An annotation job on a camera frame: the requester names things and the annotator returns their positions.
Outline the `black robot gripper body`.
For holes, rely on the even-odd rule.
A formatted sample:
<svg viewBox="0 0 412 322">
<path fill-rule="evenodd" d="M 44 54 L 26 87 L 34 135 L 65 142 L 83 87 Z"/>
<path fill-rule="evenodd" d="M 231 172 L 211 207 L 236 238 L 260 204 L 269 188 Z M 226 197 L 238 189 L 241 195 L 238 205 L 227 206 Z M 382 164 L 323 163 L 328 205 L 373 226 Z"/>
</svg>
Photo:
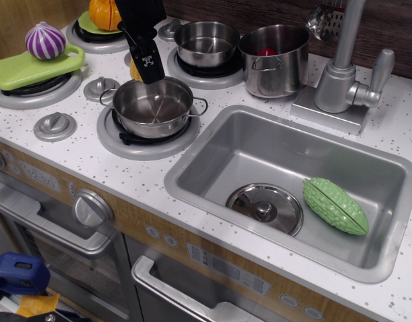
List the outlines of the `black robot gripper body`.
<svg viewBox="0 0 412 322">
<path fill-rule="evenodd" d="M 115 4 L 130 47 L 153 40 L 158 33 L 155 26 L 166 19 L 161 0 L 115 0 Z"/>
</svg>

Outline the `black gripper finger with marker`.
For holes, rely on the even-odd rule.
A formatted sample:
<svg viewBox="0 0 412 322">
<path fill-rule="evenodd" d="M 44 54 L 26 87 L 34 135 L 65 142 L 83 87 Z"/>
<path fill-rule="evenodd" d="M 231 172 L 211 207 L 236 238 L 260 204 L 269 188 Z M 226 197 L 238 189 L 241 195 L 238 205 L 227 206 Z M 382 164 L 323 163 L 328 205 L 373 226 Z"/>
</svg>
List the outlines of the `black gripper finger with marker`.
<svg viewBox="0 0 412 322">
<path fill-rule="evenodd" d="M 165 77 L 161 57 L 154 40 L 131 45 L 130 54 L 143 83 L 152 84 Z"/>
</svg>

